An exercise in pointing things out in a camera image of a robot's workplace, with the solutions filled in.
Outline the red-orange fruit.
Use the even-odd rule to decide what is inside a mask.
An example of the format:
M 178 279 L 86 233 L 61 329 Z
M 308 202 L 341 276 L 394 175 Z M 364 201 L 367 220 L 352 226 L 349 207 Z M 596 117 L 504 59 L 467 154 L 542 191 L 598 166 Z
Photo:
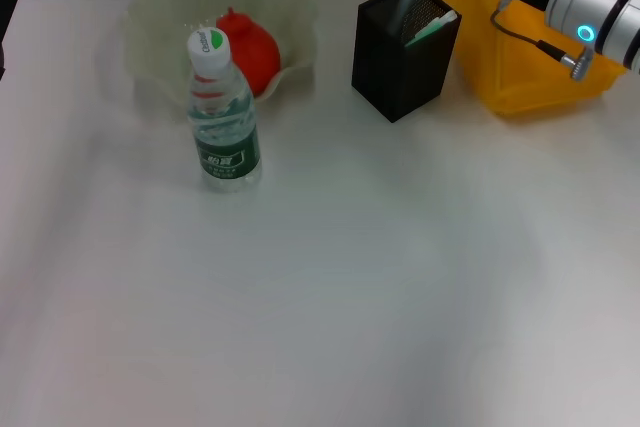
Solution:
M 217 20 L 216 27 L 227 35 L 233 62 L 243 73 L 253 95 L 259 97 L 281 69 L 275 39 L 247 14 L 231 7 Z

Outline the black mesh pen holder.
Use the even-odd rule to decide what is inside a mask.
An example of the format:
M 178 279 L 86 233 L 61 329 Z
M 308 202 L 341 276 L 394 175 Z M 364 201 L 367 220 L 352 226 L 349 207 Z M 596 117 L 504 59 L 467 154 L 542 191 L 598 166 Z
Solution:
M 437 98 L 442 91 L 462 16 L 443 0 L 415 0 L 401 32 L 391 36 L 399 0 L 369 0 L 358 7 L 351 84 L 394 123 Z M 454 10 L 455 21 L 406 46 L 431 20 Z

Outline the green pen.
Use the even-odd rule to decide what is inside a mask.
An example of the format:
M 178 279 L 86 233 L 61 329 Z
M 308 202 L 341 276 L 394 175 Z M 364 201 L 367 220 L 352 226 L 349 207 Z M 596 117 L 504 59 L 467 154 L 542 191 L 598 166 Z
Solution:
M 410 46 L 410 45 L 420 41 L 424 37 L 427 37 L 427 36 L 431 35 L 432 33 L 436 32 L 437 30 L 442 28 L 444 25 L 455 21 L 457 19 L 457 17 L 458 17 L 458 15 L 454 10 L 449 10 L 448 12 L 446 12 L 441 17 L 436 17 L 435 19 L 431 20 L 425 27 L 420 29 L 411 38 L 411 40 L 406 43 L 406 46 Z

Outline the yellow plastic bin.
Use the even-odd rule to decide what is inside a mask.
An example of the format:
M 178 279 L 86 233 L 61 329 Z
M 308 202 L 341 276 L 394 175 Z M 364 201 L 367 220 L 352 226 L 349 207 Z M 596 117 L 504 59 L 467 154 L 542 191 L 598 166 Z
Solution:
M 455 56 L 474 95 L 503 118 L 549 117 L 609 90 L 623 67 L 596 56 L 584 80 L 534 45 L 496 30 L 499 0 L 444 0 L 461 16 Z

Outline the pale green glass fruit bowl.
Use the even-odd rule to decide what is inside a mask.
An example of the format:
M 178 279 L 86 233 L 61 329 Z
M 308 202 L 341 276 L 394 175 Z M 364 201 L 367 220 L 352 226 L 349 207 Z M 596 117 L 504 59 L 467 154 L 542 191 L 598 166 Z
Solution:
M 284 78 L 313 66 L 317 15 L 311 0 L 133 0 L 124 20 L 128 71 L 187 106 L 191 75 L 187 41 L 200 28 L 217 28 L 217 20 L 229 7 L 263 27 L 279 48 L 280 72 L 262 95 L 253 95 L 255 100 L 267 99 Z

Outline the clear green-label water bottle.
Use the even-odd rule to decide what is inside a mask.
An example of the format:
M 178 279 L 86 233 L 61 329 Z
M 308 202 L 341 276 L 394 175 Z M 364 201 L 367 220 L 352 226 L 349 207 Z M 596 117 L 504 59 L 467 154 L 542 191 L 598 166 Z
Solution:
M 262 172 L 254 96 L 229 39 L 217 28 L 200 28 L 187 51 L 187 114 L 204 178 L 218 191 L 252 186 Z

